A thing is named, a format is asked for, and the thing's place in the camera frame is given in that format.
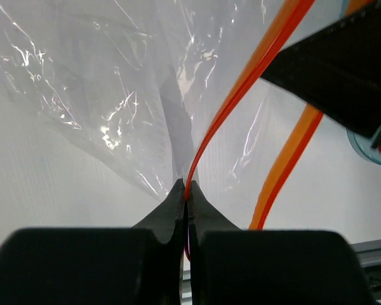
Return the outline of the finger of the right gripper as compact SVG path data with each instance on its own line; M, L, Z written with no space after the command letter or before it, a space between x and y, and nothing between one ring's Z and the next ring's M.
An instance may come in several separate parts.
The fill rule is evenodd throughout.
M261 78L372 138L381 126L381 1L280 51Z

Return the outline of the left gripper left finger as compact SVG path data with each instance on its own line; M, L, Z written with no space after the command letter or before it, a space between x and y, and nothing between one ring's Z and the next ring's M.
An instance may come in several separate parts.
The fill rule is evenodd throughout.
M180 304L184 183L133 227L30 227L0 247L0 304Z

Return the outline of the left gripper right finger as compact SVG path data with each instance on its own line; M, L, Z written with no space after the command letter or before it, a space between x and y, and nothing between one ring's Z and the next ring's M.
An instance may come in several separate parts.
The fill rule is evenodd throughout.
M332 231L243 231L197 183L188 208L194 304L373 304L364 272Z

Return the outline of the clear orange zip top bag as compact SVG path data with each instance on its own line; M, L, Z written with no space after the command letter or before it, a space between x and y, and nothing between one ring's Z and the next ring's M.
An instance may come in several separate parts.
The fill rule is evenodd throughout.
M0 1L0 245L22 227L132 226L200 143L289 1ZM237 226L304 103L258 79L193 178ZM369 165L323 119L266 229L376 240Z

